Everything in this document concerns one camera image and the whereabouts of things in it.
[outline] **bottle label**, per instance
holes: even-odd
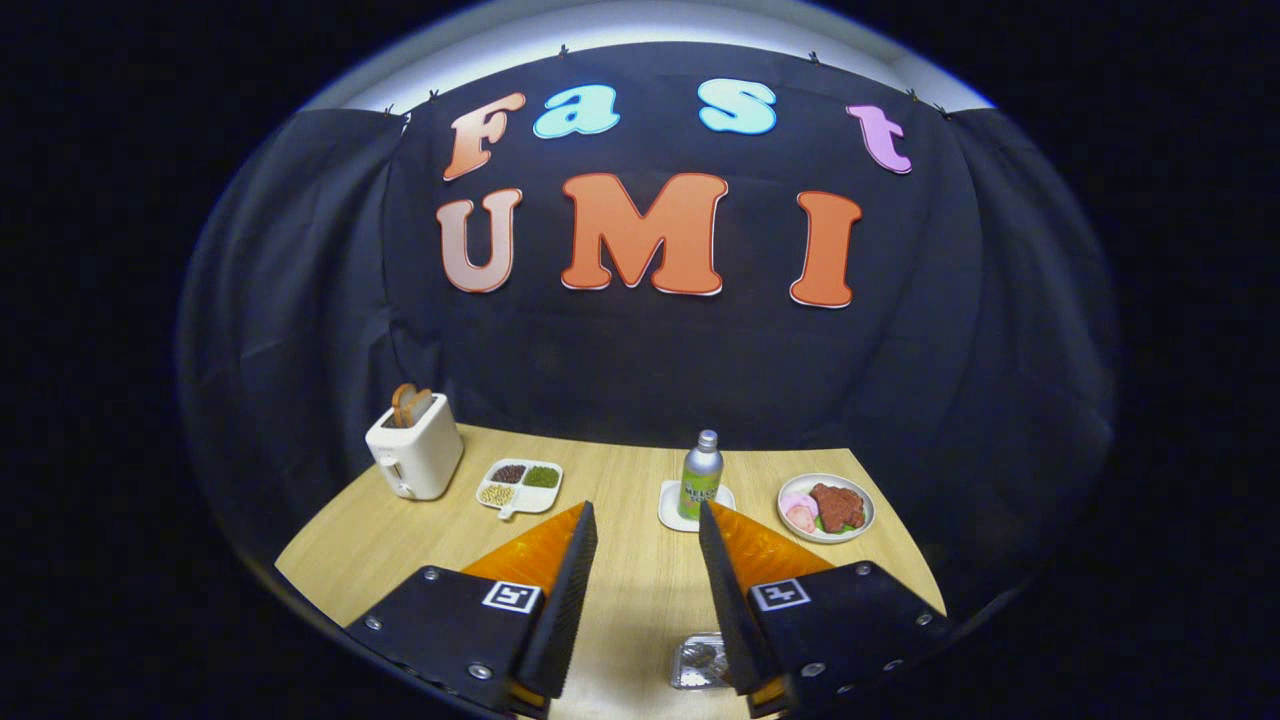
[[[680,480],[680,516],[686,520],[696,520],[704,500],[716,500],[719,491],[721,474],[699,475],[685,469]]]

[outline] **small white plate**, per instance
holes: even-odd
[[[782,512],[782,496],[788,492],[799,492],[800,495],[809,495],[813,486],[822,483],[824,486],[835,486],[837,488],[849,488],[856,492],[863,498],[863,512],[867,515],[867,521],[863,523],[861,528],[856,530],[847,530],[844,533],[824,533],[820,529],[814,528],[812,533],[806,533],[797,528],[787,516]],[[867,491],[858,487],[856,483],[846,480],[845,478],[837,475],[828,475],[826,473],[808,473],[804,475],[796,475],[787,480],[782,489],[778,491],[778,500],[773,505],[778,510],[778,518],[782,518],[782,524],[787,527],[792,533],[803,537],[806,541],[820,542],[826,544],[836,544],[838,542],[849,542],[858,536],[867,532],[876,521],[876,505],[872,502],[872,496],[867,495]]]
[[[716,502],[730,510],[737,510],[737,500],[733,491],[723,484],[716,491]],[[662,489],[658,491],[658,519],[663,525],[682,533],[696,533],[698,520],[685,520],[680,516],[680,480],[663,480]]]
[[[503,465],[524,465],[525,471],[520,475],[518,483],[495,483],[493,482],[493,474],[498,471],[498,468]],[[529,474],[530,468],[550,468],[556,470],[559,477],[559,482],[556,483],[553,488],[532,488],[525,484],[525,475]],[[485,502],[480,500],[480,493],[484,492],[486,487],[508,487],[515,491],[515,497],[507,501],[507,505],[494,505],[492,502]],[[545,512],[547,509],[556,502],[556,496],[559,495],[559,488],[564,486],[564,469],[554,462],[545,462],[543,460],[521,460],[518,457],[503,457],[502,460],[494,462],[489,471],[484,474],[484,479],[476,486],[476,502],[480,505],[488,505],[489,507],[497,507],[502,510],[499,518],[506,520],[512,512]]]

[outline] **orange letter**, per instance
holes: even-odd
[[[829,192],[801,192],[796,202],[809,215],[809,249],[804,272],[791,283],[791,300],[818,307],[844,307],[854,299],[845,282],[849,269],[849,233],[863,219],[863,209]]]
[[[644,217],[617,176],[593,173],[564,182],[573,199],[573,261],[561,274],[571,290],[604,290],[611,274],[600,265],[600,243],[627,287],[640,284],[649,263],[664,247],[653,286],[681,295],[716,295],[716,205],[728,183],[716,176],[682,173],[663,186]]]
[[[444,179],[461,178],[471,170],[489,161],[489,151],[480,142],[488,140],[490,145],[498,142],[502,133],[507,131],[507,113],[515,113],[525,106],[525,96],[512,92],[502,100],[494,100],[484,108],[471,110],[466,115],[453,120],[453,161],[444,168]]]
[[[440,256],[444,259],[444,275],[453,287],[466,292],[493,292],[511,277],[513,260],[511,242],[512,210],[522,197],[518,190],[499,190],[484,197],[481,205],[489,210],[492,247],[489,261],[481,268],[472,265],[467,258],[467,218],[475,205],[470,200],[458,200],[442,206],[435,213],[440,222]]]

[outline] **table surface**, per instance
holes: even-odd
[[[748,717],[731,688],[671,687],[676,647],[717,632],[698,533],[658,520],[663,480],[680,478],[685,450],[604,445],[458,425],[463,454],[445,493],[434,501],[397,497],[375,465],[302,528],[275,561],[280,573],[339,625],[422,565],[460,570],[489,551],[584,500],[595,506],[599,542],[577,643],[557,719]],[[942,612],[946,606],[924,557],[897,514],[849,450],[724,451],[722,483],[737,510],[795,539],[833,565],[872,560]],[[476,486],[504,457],[545,460],[564,469],[556,503],[536,515],[498,520],[475,500]],[[804,473],[831,473],[861,486],[876,521],[860,537],[819,544],[794,536],[777,514],[782,484]]]

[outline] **white coaster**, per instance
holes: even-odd
[[[728,489],[721,484],[719,489],[716,491],[716,502],[728,507],[730,510],[737,510],[737,500],[733,498],[733,491]],[[680,480],[663,480],[662,489],[658,493],[658,519],[662,520],[663,525],[667,525],[672,530],[680,530],[682,533],[696,533],[698,520],[685,520],[680,516],[677,507],[680,506]]]

